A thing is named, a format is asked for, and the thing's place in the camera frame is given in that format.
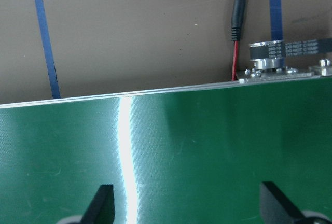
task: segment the blue line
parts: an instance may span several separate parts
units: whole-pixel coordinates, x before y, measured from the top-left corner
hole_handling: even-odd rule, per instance
[[[270,0],[272,40],[283,40],[281,0]]]
[[[47,27],[44,2],[43,0],[35,0],[35,4],[36,4],[36,11],[37,11],[39,28],[40,28],[40,35],[42,38],[41,40],[43,42],[48,78],[50,80],[50,85],[51,85],[52,96],[53,99],[59,99],[61,96],[57,80],[56,67],[54,65],[50,35]]]

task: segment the green conveyor belt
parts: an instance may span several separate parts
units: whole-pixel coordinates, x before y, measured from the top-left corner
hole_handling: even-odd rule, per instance
[[[0,109],[0,223],[114,184],[115,223],[262,223],[259,183],[332,217],[332,78]]]

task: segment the black rubber belt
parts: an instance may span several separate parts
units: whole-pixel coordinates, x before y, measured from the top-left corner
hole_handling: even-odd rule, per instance
[[[250,59],[297,57],[332,52],[332,38],[250,47]]]

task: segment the red wire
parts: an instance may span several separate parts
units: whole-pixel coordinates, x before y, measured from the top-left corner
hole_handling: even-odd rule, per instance
[[[232,81],[235,81],[237,79],[236,71],[237,71],[238,57],[239,57],[239,41],[234,41]]]

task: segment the blue tape strip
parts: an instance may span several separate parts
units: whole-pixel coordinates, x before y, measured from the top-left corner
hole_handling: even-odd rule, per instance
[[[38,16],[40,35],[42,38],[41,40],[43,42],[43,48],[44,48],[48,78],[50,80],[50,85],[51,85],[52,96],[53,99],[59,99],[61,96],[57,80],[56,67],[54,65],[50,35],[48,32],[44,2],[43,0],[35,0],[35,5]]]
[[[281,0],[270,0],[271,38],[283,40]]]

